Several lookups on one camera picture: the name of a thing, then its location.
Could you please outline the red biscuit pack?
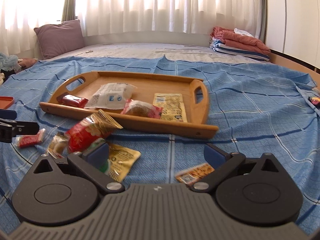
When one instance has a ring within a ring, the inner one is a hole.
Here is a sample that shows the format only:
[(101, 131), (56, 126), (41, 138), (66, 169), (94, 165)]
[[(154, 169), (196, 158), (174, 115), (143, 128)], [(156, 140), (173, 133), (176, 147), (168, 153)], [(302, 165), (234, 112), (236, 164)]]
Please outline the red biscuit pack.
[(36, 135), (22, 135), (16, 138), (15, 145), (18, 148), (26, 148), (41, 144), (43, 142), (44, 134), (46, 132), (45, 128), (38, 131)]

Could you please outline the green snack packet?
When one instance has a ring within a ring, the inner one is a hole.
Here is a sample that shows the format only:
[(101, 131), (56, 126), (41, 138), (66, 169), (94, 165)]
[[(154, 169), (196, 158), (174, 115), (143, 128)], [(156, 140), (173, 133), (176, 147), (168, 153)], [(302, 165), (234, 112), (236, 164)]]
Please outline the green snack packet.
[(109, 145), (106, 140), (98, 138), (89, 146), (88, 150), (89, 155), (87, 157), (87, 162), (99, 171), (106, 173), (109, 168)]

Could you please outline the red nut snack bag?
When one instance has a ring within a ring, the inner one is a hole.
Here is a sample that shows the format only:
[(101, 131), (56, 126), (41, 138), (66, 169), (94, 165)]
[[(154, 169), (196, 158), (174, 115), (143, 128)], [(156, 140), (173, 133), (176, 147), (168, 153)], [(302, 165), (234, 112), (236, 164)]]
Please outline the red nut snack bag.
[(68, 152), (82, 152), (97, 139), (105, 139), (117, 129), (123, 129), (123, 127), (112, 116), (100, 109), (83, 118), (66, 132)]

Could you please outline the clear beige snack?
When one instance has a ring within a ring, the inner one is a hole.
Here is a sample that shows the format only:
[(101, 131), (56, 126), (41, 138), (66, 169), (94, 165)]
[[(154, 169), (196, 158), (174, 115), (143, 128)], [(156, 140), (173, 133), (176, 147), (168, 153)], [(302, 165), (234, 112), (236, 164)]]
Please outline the clear beige snack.
[(63, 158), (62, 153), (67, 145), (68, 137), (64, 133), (58, 132), (56, 135), (54, 135), (49, 146), (47, 147), (47, 153), (54, 159), (61, 159)]

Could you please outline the yellow snack pouch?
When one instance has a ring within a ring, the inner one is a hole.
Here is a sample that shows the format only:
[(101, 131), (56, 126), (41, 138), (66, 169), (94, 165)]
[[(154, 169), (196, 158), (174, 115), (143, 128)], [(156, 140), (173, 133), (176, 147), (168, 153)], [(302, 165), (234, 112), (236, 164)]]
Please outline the yellow snack pouch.
[(108, 169), (106, 174), (113, 180), (121, 183), (140, 156), (141, 153), (139, 151), (116, 144), (109, 144)]

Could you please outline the orange cracker packet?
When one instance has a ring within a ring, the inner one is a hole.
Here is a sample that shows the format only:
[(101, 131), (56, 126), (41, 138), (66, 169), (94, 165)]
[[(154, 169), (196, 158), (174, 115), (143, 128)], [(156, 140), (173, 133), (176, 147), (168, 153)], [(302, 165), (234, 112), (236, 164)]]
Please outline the orange cracker packet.
[(180, 183), (190, 186), (212, 173), (214, 170), (215, 169), (208, 163), (202, 163), (176, 173), (175, 179)]

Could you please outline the dark red chocolate bar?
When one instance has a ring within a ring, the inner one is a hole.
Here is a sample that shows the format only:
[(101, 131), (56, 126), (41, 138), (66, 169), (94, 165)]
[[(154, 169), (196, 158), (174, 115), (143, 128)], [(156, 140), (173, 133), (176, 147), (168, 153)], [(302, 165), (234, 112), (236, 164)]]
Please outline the dark red chocolate bar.
[(71, 106), (71, 107), (78, 107), (78, 108), (84, 108), (85, 105), (88, 103), (87, 98), (74, 96), (69, 93), (63, 93), (60, 96), (58, 96), (56, 99), (60, 104)]

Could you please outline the blue checked bedsheet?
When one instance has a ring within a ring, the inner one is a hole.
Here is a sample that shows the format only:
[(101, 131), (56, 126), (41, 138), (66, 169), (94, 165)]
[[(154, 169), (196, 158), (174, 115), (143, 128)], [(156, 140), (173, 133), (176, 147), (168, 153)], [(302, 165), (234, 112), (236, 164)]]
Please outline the blue checked bedsheet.
[(273, 153), (303, 193), (297, 225), (311, 234), (319, 227), (319, 110), (310, 105), (315, 87), (310, 75), (270, 63), (208, 63), (155, 59), (69, 56), (40, 61), (12, 75), (1, 86), (12, 96), (18, 120), (35, 121), (46, 130), (43, 143), (19, 149), (1, 144), (1, 229), (19, 226), (11, 195), (52, 137), (69, 130), (75, 121), (44, 113), (66, 80), (91, 71), (138, 72), (202, 79), (208, 89), (208, 124), (219, 131), (212, 143), (227, 152), (249, 157)]

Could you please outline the pink wrapped brown pastry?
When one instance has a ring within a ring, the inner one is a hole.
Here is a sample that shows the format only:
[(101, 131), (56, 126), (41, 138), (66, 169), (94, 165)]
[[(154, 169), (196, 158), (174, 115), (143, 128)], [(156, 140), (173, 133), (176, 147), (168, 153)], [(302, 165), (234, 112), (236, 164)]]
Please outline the pink wrapped brown pastry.
[(157, 107), (147, 102), (127, 99), (121, 114), (160, 119), (162, 109), (162, 107)]

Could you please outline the wooden serving tray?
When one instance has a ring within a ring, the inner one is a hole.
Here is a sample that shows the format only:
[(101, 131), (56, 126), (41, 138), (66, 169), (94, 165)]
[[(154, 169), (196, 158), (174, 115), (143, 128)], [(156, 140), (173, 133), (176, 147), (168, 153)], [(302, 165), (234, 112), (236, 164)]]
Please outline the wooden serving tray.
[(65, 106), (57, 98), (64, 93), (89, 99), (100, 86), (107, 83), (128, 83), (134, 85), (132, 97), (148, 103), (153, 102), (156, 93), (180, 93), (183, 96), (187, 122), (173, 122), (122, 115), (119, 110), (109, 110), (112, 116), (125, 129), (174, 134), (195, 139), (211, 139), (219, 128), (208, 125), (209, 95), (202, 79), (161, 74), (92, 71), (76, 75), (65, 81), (48, 102), (41, 102), (41, 109), (53, 115), (82, 120), (94, 113), (92, 109)]

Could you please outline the small colourful toy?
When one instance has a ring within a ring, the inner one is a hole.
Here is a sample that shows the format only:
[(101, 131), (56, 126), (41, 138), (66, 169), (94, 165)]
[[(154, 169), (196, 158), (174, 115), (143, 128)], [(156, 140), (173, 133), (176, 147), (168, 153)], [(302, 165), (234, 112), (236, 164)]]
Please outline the small colourful toy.
[(309, 97), (308, 100), (309, 100), (316, 108), (320, 108), (320, 98), (318, 98), (318, 97)]

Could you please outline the grey-green drape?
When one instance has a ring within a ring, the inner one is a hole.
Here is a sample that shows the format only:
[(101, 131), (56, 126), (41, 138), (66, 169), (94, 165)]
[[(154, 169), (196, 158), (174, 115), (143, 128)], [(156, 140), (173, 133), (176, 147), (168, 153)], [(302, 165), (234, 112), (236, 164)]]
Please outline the grey-green drape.
[(61, 22), (71, 21), (76, 18), (75, 2), (76, 0), (65, 0), (63, 5)]

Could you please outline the folded red blanket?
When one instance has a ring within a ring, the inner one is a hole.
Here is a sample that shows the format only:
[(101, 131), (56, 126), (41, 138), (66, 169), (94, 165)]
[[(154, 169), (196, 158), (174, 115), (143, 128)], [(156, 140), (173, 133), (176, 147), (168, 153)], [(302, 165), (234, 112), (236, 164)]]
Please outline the folded red blanket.
[(247, 35), (236, 34), (231, 29), (214, 27), (210, 35), (212, 38), (220, 40), (223, 44), (229, 47), (264, 55), (269, 55), (271, 52), (270, 48), (268, 48), (261, 40)]

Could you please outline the white wardrobe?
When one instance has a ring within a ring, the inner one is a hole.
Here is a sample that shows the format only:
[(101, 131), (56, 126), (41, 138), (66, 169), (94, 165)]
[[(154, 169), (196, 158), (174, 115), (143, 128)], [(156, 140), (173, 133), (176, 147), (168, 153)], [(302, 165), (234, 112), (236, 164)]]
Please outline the white wardrobe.
[(319, 68), (319, 0), (267, 0), (265, 43)]

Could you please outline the white sheer curtain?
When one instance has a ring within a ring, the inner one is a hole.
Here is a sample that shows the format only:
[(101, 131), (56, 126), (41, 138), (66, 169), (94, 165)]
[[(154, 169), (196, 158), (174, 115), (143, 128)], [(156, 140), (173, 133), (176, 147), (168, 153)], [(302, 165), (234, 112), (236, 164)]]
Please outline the white sheer curtain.
[[(65, 0), (1, 0), (1, 52), (35, 48), (34, 28), (61, 22)], [(208, 34), (214, 26), (261, 34), (263, 0), (76, 0), (86, 37), (137, 31)]]

